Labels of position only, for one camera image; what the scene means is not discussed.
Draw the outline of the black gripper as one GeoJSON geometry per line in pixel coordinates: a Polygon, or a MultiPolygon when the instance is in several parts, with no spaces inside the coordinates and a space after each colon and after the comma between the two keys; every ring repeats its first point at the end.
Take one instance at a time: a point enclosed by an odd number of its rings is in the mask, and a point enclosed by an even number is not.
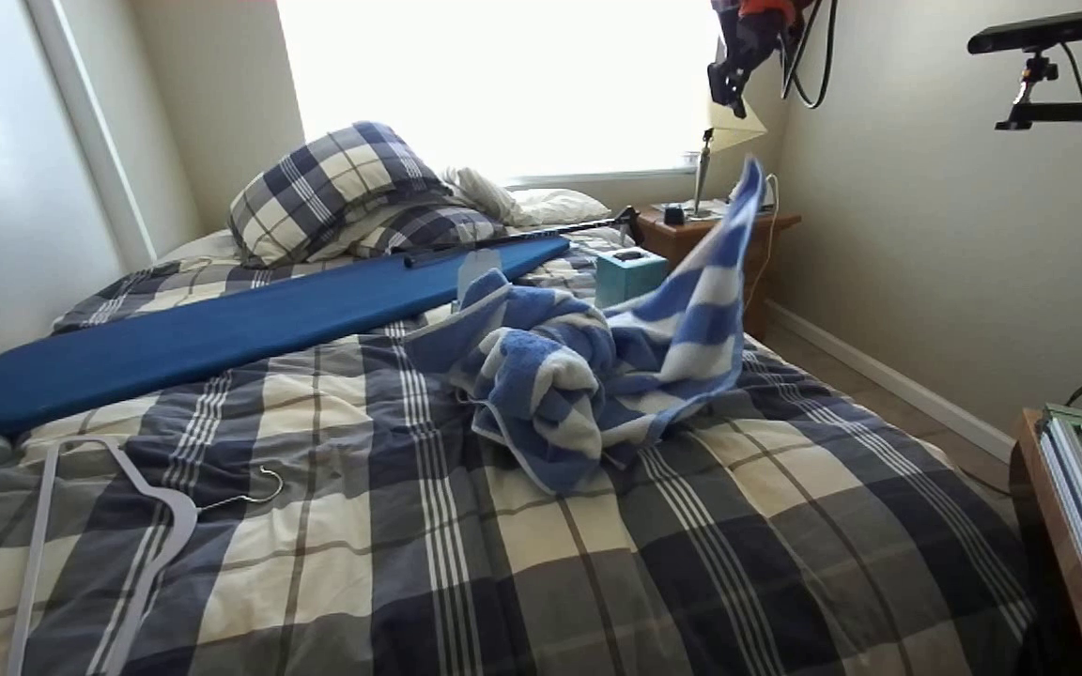
{"type": "Polygon", "coordinates": [[[718,57],[706,66],[715,105],[745,116],[745,88],[766,57],[773,57],[783,72],[791,72],[808,3],[812,0],[711,0],[720,26],[718,57]]]}

